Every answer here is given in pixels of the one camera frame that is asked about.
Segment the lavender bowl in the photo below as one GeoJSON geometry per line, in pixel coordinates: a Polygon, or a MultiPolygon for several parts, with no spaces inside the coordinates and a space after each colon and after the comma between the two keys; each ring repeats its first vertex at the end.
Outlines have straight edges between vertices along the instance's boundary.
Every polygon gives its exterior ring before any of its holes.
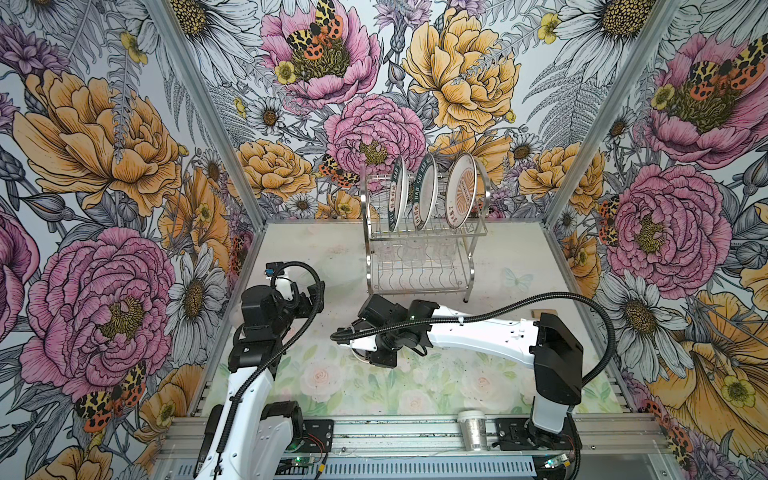
{"type": "Polygon", "coordinates": [[[378,350],[375,340],[357,339],[349,344],[349,348],[360,361],[369,363],[373,354],[378,350]]]}

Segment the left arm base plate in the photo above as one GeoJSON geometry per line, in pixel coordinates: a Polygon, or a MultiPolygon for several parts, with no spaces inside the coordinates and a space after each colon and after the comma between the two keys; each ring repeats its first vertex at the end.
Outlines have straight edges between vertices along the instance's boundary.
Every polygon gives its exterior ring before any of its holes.
{"type": "Polygon", "coordinates": [[[303,422],[301,436],[286,450],[289,454],[325,454],[333,445],[335,422],[329,419],[308,419],[303,422]]]}

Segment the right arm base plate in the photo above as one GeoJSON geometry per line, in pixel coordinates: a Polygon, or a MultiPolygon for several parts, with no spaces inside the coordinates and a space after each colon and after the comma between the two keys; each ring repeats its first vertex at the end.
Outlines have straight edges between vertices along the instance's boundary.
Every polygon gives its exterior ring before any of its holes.
{"type": "Polygon", "coordinates": [[[573,451],[582,448],[575,423],[566,418],[560,433],[538,429],[529,418],[506,417],[494,420],[497,444],[502,451],[573,451]]]}

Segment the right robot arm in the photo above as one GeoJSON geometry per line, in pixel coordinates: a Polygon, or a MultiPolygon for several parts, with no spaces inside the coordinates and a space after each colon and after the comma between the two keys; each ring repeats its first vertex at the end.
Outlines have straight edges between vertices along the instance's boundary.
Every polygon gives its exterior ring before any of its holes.
{"type": "Polygon", "coordinates": [[[338,344],[383,368],[395,368],[403,349],[425,356],[432,348],[467,350],[531,368],[535,394],[529,430],[535,434],[562,433],[568,413],[582,399],[583,346],[551,313],[535,320],[498,315],[473,320],[436,302],[414,300],[403,307],[373,295],[351,326],[338,332],[351,336],[338,344]]]}

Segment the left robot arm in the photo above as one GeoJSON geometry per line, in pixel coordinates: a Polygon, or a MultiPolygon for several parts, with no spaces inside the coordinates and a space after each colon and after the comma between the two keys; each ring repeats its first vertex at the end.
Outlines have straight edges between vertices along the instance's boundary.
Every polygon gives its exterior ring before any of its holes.
{"type": "Polygon", "coordinates": [[[233,335],[223,404],[211,411],[195,470],[197,479],[272,479],[284,453],[304,437],[295,401],[270,403],[277,367],[296,319],[307,325],[324,308],[325,284],[306,293],[286,278],[241,295],[243,321],[233,335]]]}

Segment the green rimmed white plate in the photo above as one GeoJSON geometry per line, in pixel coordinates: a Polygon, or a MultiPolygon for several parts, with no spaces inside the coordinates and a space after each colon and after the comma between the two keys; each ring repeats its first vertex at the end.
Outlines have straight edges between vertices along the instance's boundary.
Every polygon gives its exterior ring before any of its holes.
{"type": "Polygon", "coordinates": [[[408,173],[403,158],[399,158],[393,167],[390,177],[388,198],[388,229],[390,232],[398,230],[405,215],[408,199],[408,173]]]}

